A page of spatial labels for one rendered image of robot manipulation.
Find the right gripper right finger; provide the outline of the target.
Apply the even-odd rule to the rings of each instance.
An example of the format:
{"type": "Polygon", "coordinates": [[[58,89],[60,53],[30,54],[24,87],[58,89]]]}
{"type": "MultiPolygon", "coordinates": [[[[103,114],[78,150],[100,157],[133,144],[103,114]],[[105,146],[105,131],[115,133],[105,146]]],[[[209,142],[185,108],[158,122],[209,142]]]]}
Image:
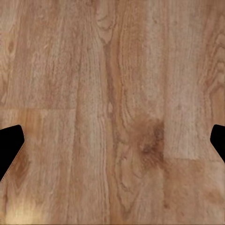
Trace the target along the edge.
{"type": "Polygon", "coordinates": [[[225,127],[221,125],[214,125],[212,132],[211,132],[211,137],[210,137],[210,142],[220,155],[220,157],[224,160],[225,162],[225,127]]]}

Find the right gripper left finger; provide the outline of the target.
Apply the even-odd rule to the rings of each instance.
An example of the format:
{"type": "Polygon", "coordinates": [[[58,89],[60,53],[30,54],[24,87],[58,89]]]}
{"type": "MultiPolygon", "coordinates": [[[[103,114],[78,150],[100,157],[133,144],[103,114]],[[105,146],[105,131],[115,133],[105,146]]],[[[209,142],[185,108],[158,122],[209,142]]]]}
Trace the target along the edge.
{"type": "Polygon", "coordinates": [[[20,125],[0,130],[0,181],[24,143],[20,125]]]}

